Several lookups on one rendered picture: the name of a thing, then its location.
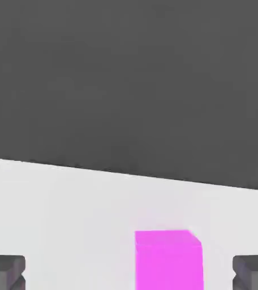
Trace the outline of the large magenta box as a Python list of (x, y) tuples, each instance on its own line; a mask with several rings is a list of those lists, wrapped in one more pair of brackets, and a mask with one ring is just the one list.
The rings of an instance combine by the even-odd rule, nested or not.
[(199, 239), (189, 230), (135, 231), (135, 290), (204, 290)]

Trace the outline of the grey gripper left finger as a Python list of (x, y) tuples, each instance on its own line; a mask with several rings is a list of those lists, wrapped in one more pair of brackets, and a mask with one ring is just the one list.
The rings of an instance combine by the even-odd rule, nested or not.
[(0, 255), (0, 290), (25, 290), (23, 255)]

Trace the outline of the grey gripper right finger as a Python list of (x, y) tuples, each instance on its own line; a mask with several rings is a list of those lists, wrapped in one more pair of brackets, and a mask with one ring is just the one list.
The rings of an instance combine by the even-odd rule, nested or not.
[(233, 270), (233, 290), (258, 290), (258, 255), (234, 256)]

